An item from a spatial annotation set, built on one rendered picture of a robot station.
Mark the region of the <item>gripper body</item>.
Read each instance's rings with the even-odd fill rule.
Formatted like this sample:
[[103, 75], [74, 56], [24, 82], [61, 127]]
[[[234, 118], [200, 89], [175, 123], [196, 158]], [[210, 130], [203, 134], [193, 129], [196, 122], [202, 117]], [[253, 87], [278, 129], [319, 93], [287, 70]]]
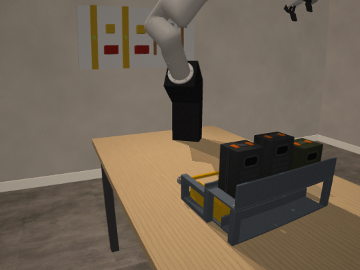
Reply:
[[305, 1], [303, 0], [286, 0], [287, 7], [296, 6], [296, 8], [303, 4]]

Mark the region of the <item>yellow open bin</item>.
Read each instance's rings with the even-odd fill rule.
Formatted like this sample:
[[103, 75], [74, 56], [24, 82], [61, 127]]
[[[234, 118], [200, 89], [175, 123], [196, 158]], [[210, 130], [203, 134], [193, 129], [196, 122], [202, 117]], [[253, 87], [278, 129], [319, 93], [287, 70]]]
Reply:
[[[203, 207], [203, 197], [190, 187], [190, 197]], [[230, 208], [214, 197], [213, 201], [213, 217], [221, 223], [221, 217], [230, 214]]]

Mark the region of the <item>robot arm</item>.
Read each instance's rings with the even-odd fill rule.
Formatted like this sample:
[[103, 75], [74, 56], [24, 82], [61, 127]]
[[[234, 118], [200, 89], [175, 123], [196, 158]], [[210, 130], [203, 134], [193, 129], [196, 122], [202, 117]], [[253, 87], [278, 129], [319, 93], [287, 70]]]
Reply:
[[206, 1], [208, 0], [159, 0], [145, 22], [145, 31], [161, 48], [163, 59], [170, 70], [168, 77], [174, 84], [188, 82], [193, 77], [193, 67], [187, 62], [181, 34], [168, 19], [185, 27]]

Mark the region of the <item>yellow bar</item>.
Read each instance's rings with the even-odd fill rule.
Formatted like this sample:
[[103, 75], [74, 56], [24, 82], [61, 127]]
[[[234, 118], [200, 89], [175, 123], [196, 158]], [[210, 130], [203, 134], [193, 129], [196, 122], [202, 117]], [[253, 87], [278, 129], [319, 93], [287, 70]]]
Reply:
[[209, 176], [215, 176], [218, 175], [219, 171], [215, 171], [215, 172], [209, 172], [209, 173], [205, 173], [205, 174], [200, 174], [200, 175], [196, 175], [196, 176], [191, 176], [193, 179], [197, 180], [200, 178], [205, 178], [205, 177], [209, 177]]

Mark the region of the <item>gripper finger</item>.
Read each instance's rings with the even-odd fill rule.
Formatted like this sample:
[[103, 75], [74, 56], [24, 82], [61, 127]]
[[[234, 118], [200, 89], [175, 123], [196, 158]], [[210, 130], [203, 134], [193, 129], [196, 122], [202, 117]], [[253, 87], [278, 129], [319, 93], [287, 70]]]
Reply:
[[311, 0], [303, 0], [303, 1], [306, 2], [306, 3], [305, 3], [305, 5], [306, 5], [306, 10], [307, 10], [308, 12], [312, 12], [312, 5], [311, 5], [312, 1], [311, 1]]
[[294, 13], [295, 8], [296, 8], [296, 6], [291, 6], [291, 7], [289, 7], [289, 10], [288, 10], [288, 7], [286, 5], [284, 7], [284, 10], [290, 14], [292, 21], [297, 21], [296, 14]]

